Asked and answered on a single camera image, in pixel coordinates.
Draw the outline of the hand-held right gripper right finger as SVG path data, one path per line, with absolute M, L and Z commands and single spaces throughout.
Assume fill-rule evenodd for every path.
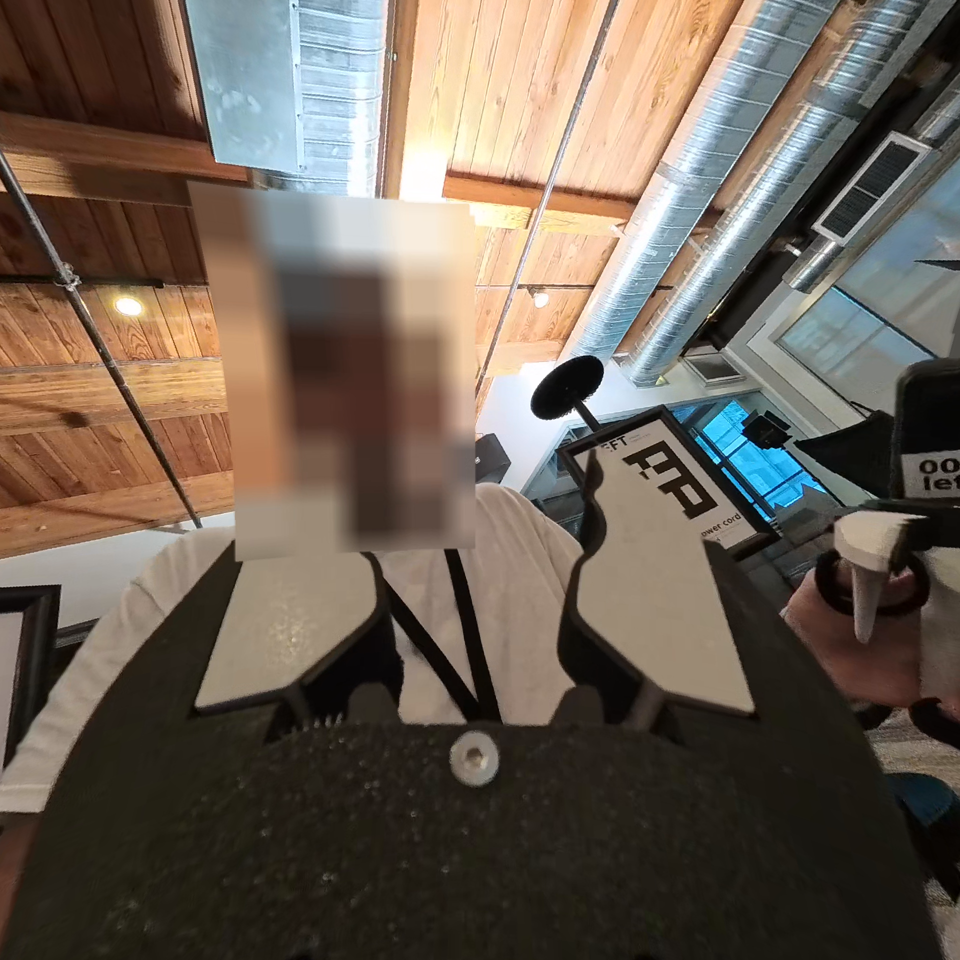
M 683 510 L 606 450 L 584 468 L 582 555 L 558 661 L 603 722 L 653 731 L 668 707 L 749 718 L 756 704 L 704 541 Z

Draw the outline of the person's left hand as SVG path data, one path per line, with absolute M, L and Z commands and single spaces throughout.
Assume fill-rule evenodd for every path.
M 856 707 L 906 709 L 921 699 L 921 614 L 879 616 L 860 642 L 854 619 L 833 609 L 808 572 L 781 612 L 834 687 Z

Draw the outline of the large glass window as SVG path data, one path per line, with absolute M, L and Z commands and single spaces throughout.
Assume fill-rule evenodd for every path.
M 777 344 L 824 382 L 873 380 L 947 357 L 959 307 L 959 162 L 786 329 Z

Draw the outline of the small black box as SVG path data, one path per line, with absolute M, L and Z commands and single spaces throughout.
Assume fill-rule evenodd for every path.
M 782 450 L 791 440 L 791 426 L 771 411 L 754 410 L 743 419 L 741 435 L 758 450 Z

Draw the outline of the blue lit window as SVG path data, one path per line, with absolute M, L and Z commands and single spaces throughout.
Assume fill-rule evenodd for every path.
M 807 493 L 815 493 L 824 508 L 840 501 L 811 474 L 787 446 L 764 448 L 747 438 L 744 427 L 752 415 L 780 412 L 757 392 L 674 405 L 670 412 L 683 431 L 720 468 L 738 491 L 768 522 L 786 519 Z

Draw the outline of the round black disc stand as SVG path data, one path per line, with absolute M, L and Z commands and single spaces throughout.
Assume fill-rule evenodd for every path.
M 599 421 L 587 408 L 586 401 L 600 387 L 605 364 L 593 355 L 572 357 L 555 366 L 535 388 L 530 409 L 539 420 L 550 422 L 576 411 L 592 431 L 601 429 Z

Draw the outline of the black framed picture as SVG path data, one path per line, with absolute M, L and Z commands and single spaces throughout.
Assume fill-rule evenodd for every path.
M 1 588 L 1 759 L 12 761 L 50 688 L 59 584 Z

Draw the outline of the blue cloth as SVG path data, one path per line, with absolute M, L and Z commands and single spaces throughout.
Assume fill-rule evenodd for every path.
M 924 876 L 956 905 L 959 899 L 959 797 L 931 774 L 885 774 Z

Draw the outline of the thin metal ceiling conduit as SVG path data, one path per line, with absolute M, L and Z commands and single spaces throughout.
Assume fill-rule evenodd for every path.
M 516 268 L 511 278 L 511 282 L 508 287 L 507 293 L 505 295 L 505 299 L 503 301 L 496 325 L 490 335 L 489 342 L 486 347 L 486 353 L 484 354 L 482 362 L 479 366 L 479 370 L 475 377 L 475 384 L 474 384 L 474 400 L 475 401 L 480 400 L 481 394 L 483 392 L 484 383 L 488 379 L 488 372 L 494 360 L 502 331 L 506 325 L 506 322 L 513 304 L 513 300 L 519 290 L 520 283 L 522 280 L 522 275 L 526 267 L 527 260 L 530 257 L 534 242 L 541 228 L 541 224 L 546 214 L 546 210 L 548 209 L 549 201 L 553 194 L 556 181 L 562 167 L 563 160 L 566 156 L 567 150 L 569 149 L 570 140 L 572 138 L 574 129 L 578 122 L 579 116 L 582 112 L 582 108 L 586 100 L 587 93 L 590 89 L 590 85 L 594 79 L 596 69 L 601 61 L 604 46 L 608 39 L 610 30 L 613 26 L 616 14 L 618 12 L 619 5 L 620 5 L 619 1 L 609 1 L 606 4 L 606 9 L 605 9 L 603 18 L 601 20 L 596 36 L 594 38 L 594 42 L 592 44 L 588 60 L 583 69 L 582 78 L 577 88 L 576 96 L 571 105 L 570 112 L 567 116 L 567 120 L 564 125 L 561 138 L 559 139 L 558 149 L 554 155 L 554 159 L 553 159 L 549 174 L 547 176 L 545 186 L 543 186 L 542 188 L 539 201 L 534 209 L 531 220 L 526 228 L 527 236 L 524 242 L 524 246 L 522 247 Z

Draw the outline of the short metal duct pipe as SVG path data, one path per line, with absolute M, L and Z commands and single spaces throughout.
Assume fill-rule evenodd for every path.
M 784 273 L 782 280 L 792 290 L 810 294 L 829 272 L 846 247 L 834 239 L 817 234 L 796 262 Z

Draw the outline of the black wall speaker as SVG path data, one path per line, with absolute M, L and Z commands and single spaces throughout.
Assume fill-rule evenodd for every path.
M 500 484 L 511 466 L 498 436 L 485 434 L 475 440 L 475 482 L 476 484 Z

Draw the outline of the small white wall vent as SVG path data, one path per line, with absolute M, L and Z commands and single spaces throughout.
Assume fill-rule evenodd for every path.
M 746 379 L 745 373 L 717 352 L 686 354 L 681 363 L 707 388 L 732 385 Z

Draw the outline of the white wall vent grille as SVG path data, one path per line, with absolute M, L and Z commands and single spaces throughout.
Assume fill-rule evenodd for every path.
M 812 231 L 842 247 L 896 192 L 932 147 L 892 131 L 812 224 Z

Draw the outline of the round spiral metal duct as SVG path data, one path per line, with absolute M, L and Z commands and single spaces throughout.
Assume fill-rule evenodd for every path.
M 834 1 L 747 1 L 726 31 L 570 333 L 607 361 L 832 16 Z
M 780 122 L 764 150 L 748 150 L 739 191 L 672 292 L 657 307 L 620 371 L 653 387 L 778 226 L 814 184 L 872 106 L 938 26 L 953 2 L 865 2 L 838 39 L 785 90 Z

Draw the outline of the rectangular metal air duct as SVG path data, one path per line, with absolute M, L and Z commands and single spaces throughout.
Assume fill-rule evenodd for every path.
M 386 1 L 187 1 L 214 159 L 258 189 L 378 193 Z

